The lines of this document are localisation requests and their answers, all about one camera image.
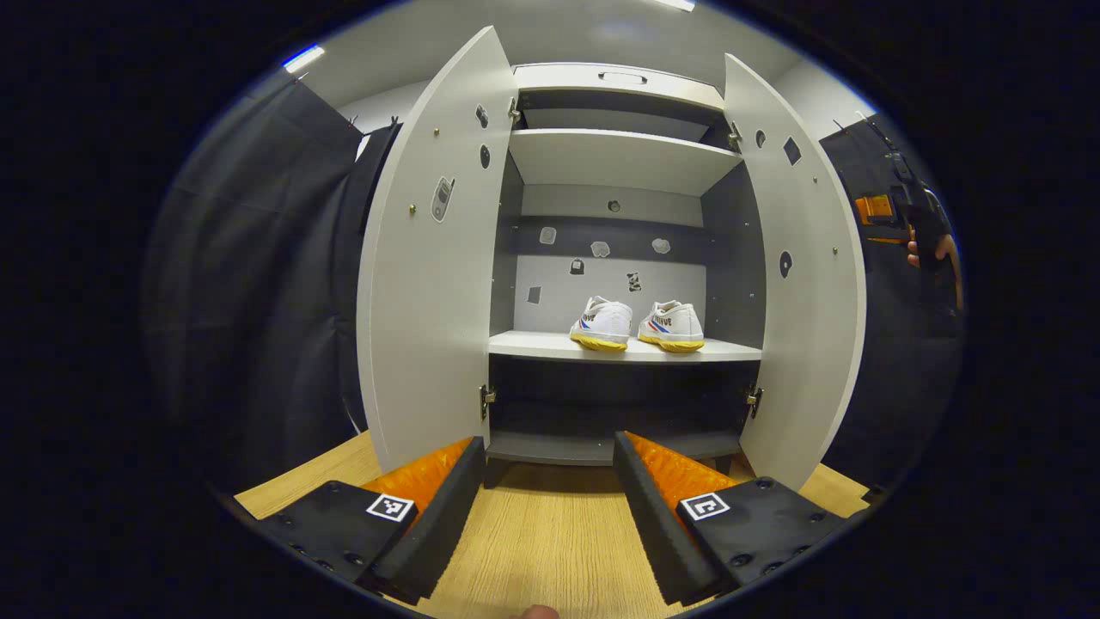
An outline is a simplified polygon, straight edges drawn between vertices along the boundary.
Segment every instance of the shoe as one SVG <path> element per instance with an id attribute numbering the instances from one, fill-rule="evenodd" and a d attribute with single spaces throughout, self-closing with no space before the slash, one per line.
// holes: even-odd
<path id="1" fill-rule="evenodd" d="M 569 339 L 593 351 L 623 352 L 630 340 L 632 318 L 628 305 L 593 296 L 584 306 L 581 320 L 569 330 Z"/>
<path id="2" fill-rule="evenodd" d="M 638 340 L 669 353 L 693 353 L 703 347 L 703 327 L 691 302 L 653 302 L 649 316 L 638 325 Z"/>

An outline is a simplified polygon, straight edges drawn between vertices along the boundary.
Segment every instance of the cabinet door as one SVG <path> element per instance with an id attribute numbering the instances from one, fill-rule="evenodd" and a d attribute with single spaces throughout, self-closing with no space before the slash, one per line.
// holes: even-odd
<path id="1" fill-rule="evenodd" d="M 384 473 L 465 436 L 488 445 L 479 389 L 488 378 L 493 246 L 516 96 L 486 26 L 417 99 L 378 179 L 355 325 L 363 405 Z M 440 178 L 454 183 L 437 217 Z"/>
<path id="2" fill-rule="evenodd" d="M 864 255 L 825 151 L 767 81 L 726 54 L 736 125 L 760 210 L 767 278 L 763 397 L 741 449 L 758 475 L 799 489 L 844 419 L 864 351 Z"/>

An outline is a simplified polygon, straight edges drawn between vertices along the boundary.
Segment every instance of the yellow shoe sole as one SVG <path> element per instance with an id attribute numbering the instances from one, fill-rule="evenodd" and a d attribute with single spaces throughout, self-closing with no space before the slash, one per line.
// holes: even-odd
<path id="1" fill-rule="evenodd" d="M 622 353 L 626 351 L 625 344 L 615 344 L 614 342 L 607 342 L 606 340 L 596 340 L 594 338 L 585 338 L 581 334 L 571 334 L 570 340 L 580 344 L 585 349 L 591 349 L 593 351 L 603 351 L 605 353 Z"/>
<path id="2" fill-rule="evenodd" d="M 649 344 L 656 344 L 669 353 L 694 353 L 700 349 L 703 349 L 703 345 L 706 344 L 705 342 L 664 342 L 662 340 L 647 338 L 645 335 L 639 335 L 638 340 L 648 342 Z"/>

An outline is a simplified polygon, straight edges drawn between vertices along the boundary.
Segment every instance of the black curtain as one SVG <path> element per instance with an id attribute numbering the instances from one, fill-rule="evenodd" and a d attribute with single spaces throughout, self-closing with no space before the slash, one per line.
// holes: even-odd
<path id="1" fill-rule="evenodd" d="M 280 68 L 168 189 L 144 270 L 146 353 L 184 453 L 224 491 L 366 430 L 359 228 L 395 134 L 372 134 L 356 162 L 363 134 Z"/>
<path id="2" fill-rule="evenodd" d="M 870 119 L 946 202 L 927 163 L 900 128 L 883 114 Z M 889 147 L 866 123 L 837 131 L 821 144 L 850 199 L 890 194 L 900 185 L 884 156 Z M 963 318 L 947 258 L 937 273 L 935 298 L 922 300 L 920 272 L 906 262 L 905 243 L 868 240 L 908 231 L 864 225 L 854 202 L 851 207 L 867 270 L 867 327 L 851 400 L 822 462 L 872 489 L 886 488 L 942 421 L 961 362 Z"/>

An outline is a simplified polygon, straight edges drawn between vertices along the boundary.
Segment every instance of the white cabinet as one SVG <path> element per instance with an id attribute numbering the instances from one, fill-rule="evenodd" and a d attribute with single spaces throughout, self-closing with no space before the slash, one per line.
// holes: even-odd
<path id="1" fill-rule="evenodd" d="M 384 471 L 472 434 L 490 458 L 608 465 L 610 433 L 634 430 L 693 457 L 744 450 L 801 487 L 855 383 L 862 256 L 825 153 L 770 86 L 726 65 L 724 97 L 636 67 L 513 68 L 488 26 L 431 80 L 402 119 L 360 266 L 360 382 Z M 568 331 L 592 294 L 628 302 L 635 328 L 653 300 L 691 301 L 708 342 L 583 350 Z"/>

